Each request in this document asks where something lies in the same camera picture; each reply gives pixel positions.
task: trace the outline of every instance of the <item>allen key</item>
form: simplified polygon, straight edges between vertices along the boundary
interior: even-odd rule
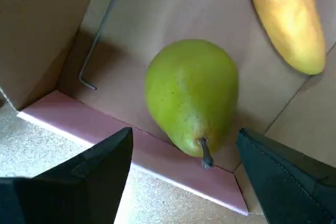
[[[97,42],[98,42],[98,40],[99,40],[100,34],[101,34],[101,32],[102,32],[102,30],[103,30],[103,27],[104,27],[104,25],[105,25],[105,23],[106,23],[106,21],[107,21],[107,19],[108,19],[108,16],[109,16],[110,12],[112,11],[112,9],[113,9],[113,7],[114,7],[115,2],[116,2],[116,0],[111,0],[111,1],[110,1],[110,4],[109,4],[109,6],[107,7],[107,10],[106,10],[106,12],[105,12],[105,15],[104,15],[103,19],[101,20],[101,23],[100,23],[100,25],[99,25],[98,31],[97,31],[96,36],[95,36],[95,38],[94,38],[94,41],[93,41],[93,43],[92,43],[92,45],[91,45],[90,51],[89,51],[89,53],[86,55],[85,61],[84,61],[84,63],[83,63],[83,66],[82,66],[82,68],[80,69],[80,72],[79,72],[79,74],[78,74],[78,80],[79,80],[81,83],[83,83],[85,86],[87,86],[87,87],[89,87],[89,88],[91,88],[91,89],[93,89],[93,90],[96,90],[97,88],[96,88],[95,86],[93,86],[93,85],[87,83],[86,81],[84,81],[82,76],[83,76],[83,72],[84,72],[84,70],[86,69],[86,66],[87,66],[87,64],[88,64],[88,61],[89,61],[89,59],[90,59],[90,57],[91,57],[91,55],[92,55],[92,53],[93,53],[93,51],[94,51],[94,48],[96,47],[96,44],[97,44]]]

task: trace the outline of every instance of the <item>pear stem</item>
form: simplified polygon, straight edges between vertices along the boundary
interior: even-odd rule
[[[211,157],[208,146],[206,145],[206,138],[203,137],[199,140],[199,143],[203,149],[203,158],[202,158],[202,166],[205,169],[209,169],[214,166],[214,160]]]

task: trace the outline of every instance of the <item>cork floor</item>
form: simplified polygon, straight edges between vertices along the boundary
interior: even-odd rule
[[[65,138],[0,108],[0,177],[35,176],[85,150]],[[131,169],[116,224],[266,224],[195,196],[148,174]]]

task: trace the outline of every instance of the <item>green pear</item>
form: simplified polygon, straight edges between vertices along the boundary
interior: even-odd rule
[[[238,71],[219,46],[199,39],[174,42],[150,63],[145,98],[154,120],[183,152],[213,166],[238,99]]]

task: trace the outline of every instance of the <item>pink strip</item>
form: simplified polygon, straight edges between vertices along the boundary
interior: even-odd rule
[[[18,117],[91,147],[129,126],[67,95],[54,91],[19,112]],[[132,165],[177,187],[248,215],[233,173],[205,170],[197,158],[133,127]]]

